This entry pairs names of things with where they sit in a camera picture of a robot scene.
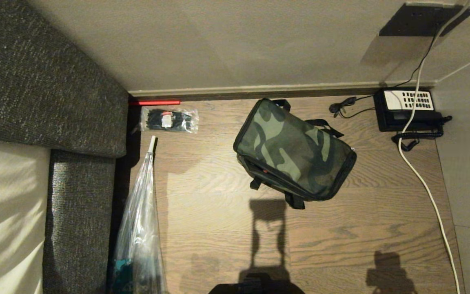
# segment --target plastic bag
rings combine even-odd
[[[173,109],[143,107],[140,115],[140,130],[165,130],[197,134],[199,115],[197,109]]]
[[[126,201],[114,255],[114,294],[167,293],[153,185],[154,143],[155,136]]]

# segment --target bag handle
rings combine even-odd
[[[297,195],[293,195],[290,192],[285,192],[284,196],[286,198],[286,202],[291,206],[293,209],[306,209],[304,205],[304,201]]]
[[[287,111],[287,112],[289,112],[289,110],[291,110],[291,105],[285,99],[273,100],[272,102],[275,103],[277,106],[284,108],[284,110]]]
[[[328,127],[329,129],[327,130],[329,134],[335,136],[336,138],[340,138],[344,134],[341,132],[335,130],[330,126],[330,124],[325,120],[325,119],[308,119],[305,121],[306,123],[309,123],[310,125],[315,125],[319,127]]]
[[[253,181],[250,183],[250,188],[253,190],[259,190],[262,184],[262,180],[260,178],[254,177]]]

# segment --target red stick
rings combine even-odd
[[[129,101],[131,106],[147,106],[147,105],[179,105],[181,104],[180,100],[145,100],[145,101]]]

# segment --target white sheet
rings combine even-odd
[[[50,150],[0,142],[0,294],[42,293]]]

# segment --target black telephone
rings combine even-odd
[[[410,151],[420,139],[438,138],[443,135],[443,125],[452,119],[442,117],[435,110],[431,92],[422,89],[415,95],[414,88],[383,89],[373,96],[380,132],[401,131],[410,119],[412,104],[416,104],[415,116],[404,134],[397,134],[391,139],[398,144],[399,138],[414,139],[409,145],[403,145],[404,151]]]

